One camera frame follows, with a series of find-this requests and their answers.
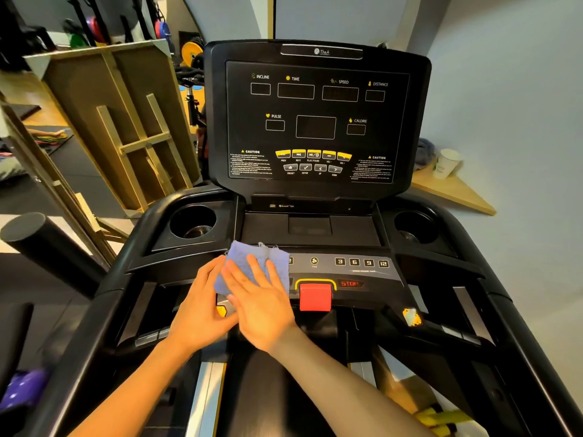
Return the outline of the red weight plate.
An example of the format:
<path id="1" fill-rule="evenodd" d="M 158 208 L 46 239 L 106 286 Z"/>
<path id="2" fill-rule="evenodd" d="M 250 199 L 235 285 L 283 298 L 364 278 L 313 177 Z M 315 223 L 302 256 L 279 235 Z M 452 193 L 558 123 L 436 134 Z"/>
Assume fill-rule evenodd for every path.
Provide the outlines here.
<path id="1" fill-rule="evenodd" d="M 91 32 L 91 35 L 96 43 L 105 45 L 106 39 L 98 24 L 97 18 L 93 15 L 86 17 L 86 24 Z"/>

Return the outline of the person's right hand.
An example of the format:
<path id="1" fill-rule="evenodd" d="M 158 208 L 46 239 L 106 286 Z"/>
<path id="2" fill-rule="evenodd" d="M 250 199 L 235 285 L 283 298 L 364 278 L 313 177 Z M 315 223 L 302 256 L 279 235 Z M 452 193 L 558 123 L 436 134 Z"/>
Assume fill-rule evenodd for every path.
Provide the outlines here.
<path id="1" fill-rule="evenodd" d="M 250 282 L 233 262 L 223 266 L 221 275 L 233 295 L 232 302 L 237 308 L 243 336 L 258 349 L 277 358 L 281 340 L 297 326 L 273 264 L 267 261 L 266 265 L 274 286 L 258 293 L 247 292 Z"/>

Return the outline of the wooden corner shelf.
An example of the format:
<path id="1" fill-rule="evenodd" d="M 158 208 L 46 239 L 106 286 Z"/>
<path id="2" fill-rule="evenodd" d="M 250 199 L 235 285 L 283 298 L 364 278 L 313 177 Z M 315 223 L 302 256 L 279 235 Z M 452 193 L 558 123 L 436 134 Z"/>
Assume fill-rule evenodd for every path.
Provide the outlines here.
<path id="1" fill-rule="evenodd" d="M 427 167 L 413 173 L 411 186 L 482 214 L 490 216 L 497 214 L 497 210 L 493 206 L 456 175 L 439 179 L 433 176 L 432 168 Z"/>

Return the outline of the black padded cylinder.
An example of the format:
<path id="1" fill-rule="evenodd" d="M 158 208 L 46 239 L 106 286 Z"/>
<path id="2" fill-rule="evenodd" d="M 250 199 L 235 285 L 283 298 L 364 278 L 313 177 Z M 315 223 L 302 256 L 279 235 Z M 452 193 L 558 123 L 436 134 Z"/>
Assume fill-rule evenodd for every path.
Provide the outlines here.
<path id="1" fill-rule="evenodd" d="M 11 219 L 0 240 L 89 300 L 106 277 L 103 266 L 43 213 Z"/>

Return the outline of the narrow wooden frame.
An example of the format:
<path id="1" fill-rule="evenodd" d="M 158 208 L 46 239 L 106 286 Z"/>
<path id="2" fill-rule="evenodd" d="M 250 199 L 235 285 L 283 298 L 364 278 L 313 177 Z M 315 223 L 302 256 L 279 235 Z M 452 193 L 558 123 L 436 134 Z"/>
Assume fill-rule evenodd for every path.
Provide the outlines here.
<path id="1" fill-rule="evenodd" d="M 124 244 L 129 235 L 93 214 L 82 194 L 74 193 L 49 155 L 36 144 L 11 107 L 2 101 L 0 101 L 0 139 L 61 209 L 64 219 L 89 249 L 94 259 L 108 270 L 117 256 L 110 241 Z"/>

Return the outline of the blue cleaning cloth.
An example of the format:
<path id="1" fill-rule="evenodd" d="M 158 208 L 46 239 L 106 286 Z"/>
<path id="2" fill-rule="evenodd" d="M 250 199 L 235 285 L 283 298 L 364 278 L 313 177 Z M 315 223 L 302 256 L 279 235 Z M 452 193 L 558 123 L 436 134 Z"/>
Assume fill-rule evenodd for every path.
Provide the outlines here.
<path id="1" fill-rule="evenodd" d="M 252 284 L 252 287 L 259 288 L 260 284 L 257 282 L 253 268 L 248 261 L 248 256 L 250 255 L 255 258 L 258 264 L 258 268 L 261 270 L 261 274 L 268 281 L 268 286 L 274 286 L 270 278 L 268 267 L 266 265 L 267 261 L 271 261 L 279 282 L 283 287 L 283 292 L 286 294 L 286 299 L 288 300 L 290 291 L 290 254 L 277 247 L 268 247 L 262 243 L 257 246 L 253 246 L 242 242 L 233 241 L 229 251 L 226 254 L 225 264 L 233 262 L 237 266 L 238 270 L 244 274 L 247 281 Z"/>

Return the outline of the black exercise bike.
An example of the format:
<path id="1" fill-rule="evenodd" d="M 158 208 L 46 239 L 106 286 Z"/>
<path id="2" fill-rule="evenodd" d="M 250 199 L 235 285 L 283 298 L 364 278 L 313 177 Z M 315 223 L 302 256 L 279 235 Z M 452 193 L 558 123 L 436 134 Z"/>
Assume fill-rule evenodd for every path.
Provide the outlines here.
<path id="1" fill-rule="evenodd" d="M 204 87 L 205 85 L 203 54 L 199 53 L 192 57 L 190 66 L 174 64 L 174 72 L 179 86 L 186 88 L 189 124 L 191 126 L 206 128 L 205 107 L 199 110 L 199 101 L 193 95 L 195 87 Z"/>

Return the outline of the yellow weight plate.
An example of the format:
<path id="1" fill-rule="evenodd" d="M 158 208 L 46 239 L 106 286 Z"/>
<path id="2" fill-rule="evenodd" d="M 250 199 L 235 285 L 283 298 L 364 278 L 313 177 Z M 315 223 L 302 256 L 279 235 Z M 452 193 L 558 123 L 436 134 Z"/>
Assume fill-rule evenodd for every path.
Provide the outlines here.
<path id="1" fill-rule="evenodd" d="M 203 52 L 205 43 L 199 37 L 194 37 L 181 48 L 181 56 L 186 66 L 194 69 L 203 69 Z"/>

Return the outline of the large wooden framed panel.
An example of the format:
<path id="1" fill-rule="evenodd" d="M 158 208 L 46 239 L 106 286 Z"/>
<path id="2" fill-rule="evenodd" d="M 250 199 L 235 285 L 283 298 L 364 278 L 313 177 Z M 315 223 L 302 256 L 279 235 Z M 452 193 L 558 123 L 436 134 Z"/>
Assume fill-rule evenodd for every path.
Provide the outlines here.
<path id="1" fill-rule="evenodd" d="M 127 213 L 202 182 L 165 40 L 24 58 Z"/>

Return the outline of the red stop button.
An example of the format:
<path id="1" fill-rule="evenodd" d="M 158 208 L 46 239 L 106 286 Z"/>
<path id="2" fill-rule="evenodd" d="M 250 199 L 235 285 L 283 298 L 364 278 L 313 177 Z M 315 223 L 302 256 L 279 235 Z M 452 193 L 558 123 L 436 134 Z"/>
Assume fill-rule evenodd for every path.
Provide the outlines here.
<path id="1" fill-rule="evenodd" d="M 300 283 L 300 311 L 329 312 L 332 309 L 333 286 L 329 282 Z"/>

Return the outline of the person's left forearm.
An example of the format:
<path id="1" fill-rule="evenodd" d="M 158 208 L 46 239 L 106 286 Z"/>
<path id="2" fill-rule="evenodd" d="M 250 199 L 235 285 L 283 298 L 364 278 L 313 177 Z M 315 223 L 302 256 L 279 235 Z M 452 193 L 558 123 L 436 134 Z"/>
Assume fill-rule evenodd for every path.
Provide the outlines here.
<path id="1" fill-rule="evenodd" d="M 138 437 L 159 398 L 201 342 L 168 337 L 67 437 Z"/>

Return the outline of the purple object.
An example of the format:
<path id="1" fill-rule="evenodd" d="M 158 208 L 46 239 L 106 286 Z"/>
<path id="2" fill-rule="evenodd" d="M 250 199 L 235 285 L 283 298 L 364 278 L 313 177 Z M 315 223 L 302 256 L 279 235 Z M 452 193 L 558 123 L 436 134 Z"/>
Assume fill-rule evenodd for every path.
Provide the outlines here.
<path id="1" fill-rule="evenodd" d="M 11 378 L 0 401 L 0 412 L 20 406 L 33 407 L 37 405 L 47 385 L 49 376 L 49 371 L 44 368 L 33 369 L 28 372 L 18 371 Z"/>

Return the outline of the white paper cup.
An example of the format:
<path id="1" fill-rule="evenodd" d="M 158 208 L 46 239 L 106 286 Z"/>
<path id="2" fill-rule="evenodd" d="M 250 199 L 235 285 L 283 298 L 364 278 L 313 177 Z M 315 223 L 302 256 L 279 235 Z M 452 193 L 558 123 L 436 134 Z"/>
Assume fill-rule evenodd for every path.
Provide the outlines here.
<path id="1" fill-rule="evenodd" d="M 462 160 L 462 155 L 456 150 L 441 149 L 433 168 L 433 176 L 437 179 L 447 179 Z"/>

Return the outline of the black treadmill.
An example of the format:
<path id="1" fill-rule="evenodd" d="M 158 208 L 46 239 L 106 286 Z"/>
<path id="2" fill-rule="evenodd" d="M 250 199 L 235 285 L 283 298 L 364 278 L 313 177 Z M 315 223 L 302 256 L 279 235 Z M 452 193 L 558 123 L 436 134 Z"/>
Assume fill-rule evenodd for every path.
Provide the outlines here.
<path id="1" fill-rule="evenodd" d="M 295 321 L 374 382 L 383 351 L 491 437 L 583 437 L 583 414 L 499 279 L 412 180 L 431 62 L 317 41 L 205 49 L 210 182 L 140 218 L 26 437 L 64 437 L 169 332 L 199 267 L 233 241 L 290 254 Z M 300 283 L 333 286 L 300 311 Z"/>

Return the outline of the person's right forearm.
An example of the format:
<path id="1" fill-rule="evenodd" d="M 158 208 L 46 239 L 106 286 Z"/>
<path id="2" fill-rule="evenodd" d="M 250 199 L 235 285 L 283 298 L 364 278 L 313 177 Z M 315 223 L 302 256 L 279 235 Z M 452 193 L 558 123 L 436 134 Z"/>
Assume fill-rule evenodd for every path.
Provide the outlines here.
<path id="1" fill-rule="evenodd" d="M 334 360 L 296 326 L 267 349 L 317 407 L 336 437 L 435 437 L 399 404 Z"/>

